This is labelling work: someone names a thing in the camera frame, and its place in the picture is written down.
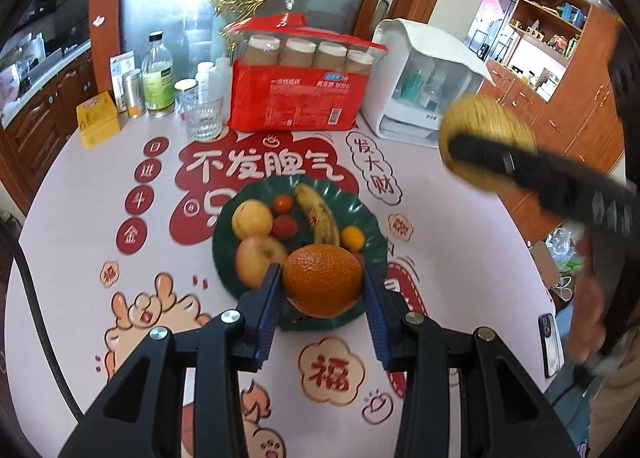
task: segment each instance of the round table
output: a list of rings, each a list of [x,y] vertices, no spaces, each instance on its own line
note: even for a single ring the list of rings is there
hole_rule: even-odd
[[[463,332],[493,327],[546,388],[538,317],[555,313],[553,303],[499,199],[452,176],[437,150],[376,138],[362,120],[347,132],[228,131],[197,143],[177,117],[142,117],[88,151],[74,134],[20,238],[82,410],[152,326],[192,329],[235,305],[212,261],[217,214],[245,183],[296,171],[355,185],[388,238],[386,284],[412,309]],[[50,374],[15,266],[5,333],[22,430],[44,458],[55,457],[76,421]],[[364,316],[332,332],[276,331],[269,361],[256,375],[241,374],[240,387],[251,458],[393,455],[404,377],[388,376],[375,359]],[[189,374],[185,457],[192,388]]]

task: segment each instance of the barcode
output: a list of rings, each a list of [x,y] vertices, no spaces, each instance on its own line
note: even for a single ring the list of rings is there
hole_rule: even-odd
[[[329,125],[336,125],[338,123],[338,118],[340,118],[340,113],[342,109],[332,109],[331,114],[329,115]]]

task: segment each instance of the white storage box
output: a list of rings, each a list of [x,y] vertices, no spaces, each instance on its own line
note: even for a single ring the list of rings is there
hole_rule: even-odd
[[[436,147],[443,113],[483,80],[484,62],[458,39],[427,24],[382,21],[373,41],[388,48],[371,72],[362,113],[381,138]]]

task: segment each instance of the door handle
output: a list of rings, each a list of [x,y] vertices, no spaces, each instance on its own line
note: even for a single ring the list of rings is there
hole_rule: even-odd
[[[369,23],[369,33],[371,33],[371,35],[375,33],[380,21],[386,19],[393,1],[394,0],[378,0],[376,9],[373,11],[373,16],[371,17],[371,22]]]
[[[553,127],[556,131],[558,131],[558,133],[562,134],[562,131],[560,131],[558,126],[552,120],[549,120],[549,123],[551,124],[551,127]]]

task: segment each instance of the plate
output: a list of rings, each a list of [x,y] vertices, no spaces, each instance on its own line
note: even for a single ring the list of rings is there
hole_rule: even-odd
[[[273,199],[279,194],[293,196],[293,189],[298,183],[306,183],[313,187],[327,203],[338,228],[355,225],[365,235],[367,240],[360,253],[364,256],[367,266],[381,278],[386,277],[386,239],[380,232],[376,216],[364,206],[354,194],[341,190],[329,180],[314,180],[304,174],[293,176],[270,176],[265,180],[246,184],[232,199],[222,207],[220,216],[213,232],[213,261],[218,271],[220,281],[226,290],[236,299],[249,290],[238,279],[236,274],[236,250],[240,240],[231,228],[231,218],[240,203],[249,199],[260,200],[271,206]],[[291,253],[297,248],[311,245],[313,233],[308,219],[297,203],[289,213],[298,223],[298,233],[295,237],[284,242],[287,251]],[[283,330],[315,331],[332,330],[350,323],[364,313],[364,305],[360,299],[345,313],[332,319],[317,319],[300,313],[289,301],[282,302],[278,325]]]

